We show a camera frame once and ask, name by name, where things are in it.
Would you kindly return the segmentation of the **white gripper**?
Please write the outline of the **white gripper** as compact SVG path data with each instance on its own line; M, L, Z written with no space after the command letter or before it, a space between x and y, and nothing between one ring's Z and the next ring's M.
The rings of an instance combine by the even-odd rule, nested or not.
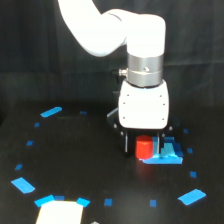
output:
M169 115L169 93L165 81L152 88L140 88L122 82L118 107L107 114L107 119L118 118L127 129L162 130L174 128L175 120ZM157 153L164 147L165 134L157 132ZM124 154L129 156L129 133L124 135Z

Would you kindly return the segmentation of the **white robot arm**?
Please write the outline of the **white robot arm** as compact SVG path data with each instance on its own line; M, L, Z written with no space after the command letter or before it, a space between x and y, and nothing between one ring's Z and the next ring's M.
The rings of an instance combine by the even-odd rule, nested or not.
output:
M123 136L133 129L156 132L161 149L165 135L176 126L163 79L165 20L121 9L100 13L93 0L57 1L68 29L89 54L105 57L127 47L127 67L118 71L124 78L118 107L107 119Z

